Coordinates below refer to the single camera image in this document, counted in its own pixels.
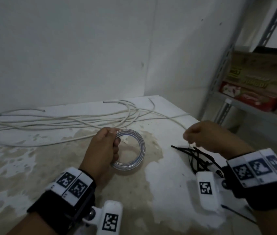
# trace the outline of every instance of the coiled cable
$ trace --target coiled cable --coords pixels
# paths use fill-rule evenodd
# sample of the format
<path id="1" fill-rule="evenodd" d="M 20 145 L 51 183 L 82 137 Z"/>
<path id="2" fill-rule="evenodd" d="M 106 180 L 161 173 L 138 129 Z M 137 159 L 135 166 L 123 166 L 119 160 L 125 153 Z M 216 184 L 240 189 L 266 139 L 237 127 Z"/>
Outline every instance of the coiled cable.
<path id="1" fill-rule="evenodd" d="M 138 145 L 140 148 L 138 157 L 135 158 L 132 162 L 128 162 L 128 163 L 115 162 L 115 163 L 112 163 L 111 166 L 120 171 L 129 171 L 136 168 L 143 161 L 145 152 L 146 152 L 146 146 L 142 136 L 135 130 L 121 129 L 117 131 L 117 137 L 121 137 L 124 135 L 132 136 L 138 141 Z"/>

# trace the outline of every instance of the metal shelf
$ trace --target metal shelf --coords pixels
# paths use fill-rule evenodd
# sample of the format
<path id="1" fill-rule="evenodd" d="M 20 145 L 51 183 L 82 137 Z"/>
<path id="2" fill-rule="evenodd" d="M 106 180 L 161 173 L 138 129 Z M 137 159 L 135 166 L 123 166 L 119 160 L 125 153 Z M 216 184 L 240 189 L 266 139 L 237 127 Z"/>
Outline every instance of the metal shelf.
<path id="1" fill-rule="evenodd" d="M 220 92 L 215 92 L 213 95 L 213 98 L 217 98 L 223 102 L 226 102 L 227 104 L 230 104 L 240 110 L 244 110 L 250 114 L 254 114 L 270 123 L 273 123 L 277 125 L 277 115 L 272 112 L 264 112 L 262 110 L 259 110 L 253 106 L 247 105 L 243 102 L 240 102 L 238 100 L 235 100 L 227 95 L 224 95 Z"/>

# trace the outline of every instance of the peeling table surface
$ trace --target peeling table surface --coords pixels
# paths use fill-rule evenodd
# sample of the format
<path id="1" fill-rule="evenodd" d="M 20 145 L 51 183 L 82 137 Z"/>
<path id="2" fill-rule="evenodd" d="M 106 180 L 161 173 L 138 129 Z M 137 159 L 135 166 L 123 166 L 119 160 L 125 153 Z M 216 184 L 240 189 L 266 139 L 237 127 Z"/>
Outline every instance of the peeling table surface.
<path id="1" fill-rule="evenodd" d="M 152 109 L 167 116 L 185 113 L 160 96 L 128 99 L 138 108 Z M 124 110 L 115 103 L 90 102 L 43 107 L 46 115 L 104 114 Z M 23 119 L 5 117 L 6 120 Z M 198 122 L 191 116 L 176 118 L 185 127 Z M 183 140 L 184 129 L 169 119 L 135 122 L 128 128 L 138 131 L 146 143 L 146 154 L 139 168 L 121 173 L 110 169 L 98 184 L 96 202 L 102 207 L 106 200 L 124 205 L 121 234 L 212 234 L 227 223 L 228 212 L 205 211 L 199 203 L 196 177 L 186 154 L 171 145 L 188 147 Z M 6 130 L 0 132 L 5 142 L 40 143 L 77 138 L 96 129 L 59 129 L 48 131 Z M 89 145 L 89 139 L 43 146 L 18 148 L 0 146 L 0 235 L 7 233 L 26 214 L 26 210 L 42 194 L 44 188 L 64 169 L 78 167 Z M 139 150 L 134 138 L 122 138 L 120 160 L 134 157 Z M 210 153 L 223 166 L 225 159 Z M 230 192 L 222 192 L 226 205 L 241 209 L 244 200 Z M 76 234 L 95 234 L 94 228 L 80 227 Z"/>

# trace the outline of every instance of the white cable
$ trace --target white cable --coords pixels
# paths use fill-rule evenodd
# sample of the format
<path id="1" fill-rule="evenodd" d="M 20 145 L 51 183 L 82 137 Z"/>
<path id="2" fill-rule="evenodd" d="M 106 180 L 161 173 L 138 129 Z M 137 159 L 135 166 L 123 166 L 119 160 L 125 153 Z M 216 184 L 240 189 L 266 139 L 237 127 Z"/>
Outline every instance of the white cable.
<path id="1" fill-rule="evenodd" d="M 109 125 L 112 123 L 118 123 L 117 126 L 119 128 L 124 128 L 129 125 L 131 125 L 133 122 L 143 121 L 143 120 L 151 120 L 151 119 L 170 119 L 171 121 L 177 123 L 184 129 L 184 127 L 180 122 L 176 121 L 174 118 L 181 117 L 188 115 L 187 113 L 181 114 L 174 117 L 168 117 L 164 114 L 161 114 L 159 112 L 154 111 L 155 110 L 155 104 L 152 102 L 151 99 L 149 99 L 150 102 L 153 105 L 152 110 L 144 109 L 144 108 L 137 108 L 136 105 L 130 101 L 126 100 L 118 100 L 118 101 L 106 101 L 104 103 L 117 103 L 122 104 L 127 107 L 127 110 L 121 110 L 110 114 L 101 114 L 101 115 L 70 115 L 70 116 L 62 116 L 62 117 L 53 117 L 53 116 L 42 116 L 42 115 L 33 115 L 33 114 L 8 114 L 11 112 L 19 111 L 19 110 L 39 110 L 42 112 L 45 112 L 45 110 L 40 109 L 17 109 L 17 110 L 7 110 L 0 113 L 0 116 L 31 116 L 31 117 L 39 117 L 39 119 L 33 119 L 33 120 L 19 120 L 19 121 L 0 121 L 0 131 L 1 130 L 8 130 L 8 129 L 19 129 L 19 130 L 54 130 L 54 129 L 63 129 L 63 128 L 85 128 L 85 127 L 95 127 L 95 128 L 102 128 L 103 125 Z M 127 112 L 127 115 L 124 117 L 117 117 L 117 118 L 103 118 L 105 116 L 111 116 L 115 114 L 125 113 Z M 145 119 L 138 119 L 139 117 L 142 117 L 147 114 L 156 114 L 160 115 L 163 118 L 145 118 Z M 51 123 L 38 123 L 40 121 L 51 121 Z M 52 126 L 50 128 L 44 128 L 44 127 L 31 127 L 31 126 Z M 72 138 L 67 140 L 62 140 L 58 142 L 46 142 L 46 143 L 40 143 L 40 144 L 15 144 L 15 143 L 6 143 L 0 141 L 0 145 L 4 146 L 13 146 L 13 147 L 40 147 L 40 146 L 47 146 L 47 145 L 54 145 L 64 142 L 72 142 L 80 139 L 90 138 L 93 137 L 95 134 L 82 136 L 78 138 Z"/>

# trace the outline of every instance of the table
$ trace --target table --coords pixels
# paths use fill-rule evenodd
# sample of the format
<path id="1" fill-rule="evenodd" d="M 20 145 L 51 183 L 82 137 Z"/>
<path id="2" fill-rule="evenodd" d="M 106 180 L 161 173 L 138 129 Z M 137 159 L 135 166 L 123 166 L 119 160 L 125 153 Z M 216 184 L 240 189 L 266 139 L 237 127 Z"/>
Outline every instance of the table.
<path id="1" fill-rule="evenodd" d="M 139 108 L 152 109 L 167 116 L 185 113 L 160 96 L 128 99 Z M 114 103 L 90 102 L 44 107 L 45 114 L 103 114 L 124 110 Z M 22 117 L 11 116 L 7 119 Z M 177 118 L 185 127 L 198 122 L 187 115 Z M 169 119 L 154 119 L 133 123 L 128 128 L 138 131 L 146 143 L 143 163 L 137 170 L 121 173 L 110 169 L 100 181 L 96 203 L 106 200 L 124 205 L 121 234 L 206 234 L 212 233 L 227 220 L 229 212 L 219 214 L 201 208 L 188 158 L 171 145 L 188 147 L 183 140 L 184 129 Z M 0 140 L 31 143 L 80 137 L 95 129 L 60 129 L 49 131 L 0 131 Z M 136 151 L 135 139 L 126 138 L 120 151 Z M 5 234 L 26 214 L 27 208 L 42 194 L 44 188 L 69 166 L 78 167 L 90 139 L 37 148 L 0 146 L 0 234 Z M 223 166 L 225 159 L 211 154 Z M 226 205 L 239 210 L 245 205 L 230 192 L 222 193 Z M 80 228 L 76 233 L 92 234 L 93 229 Z"/>

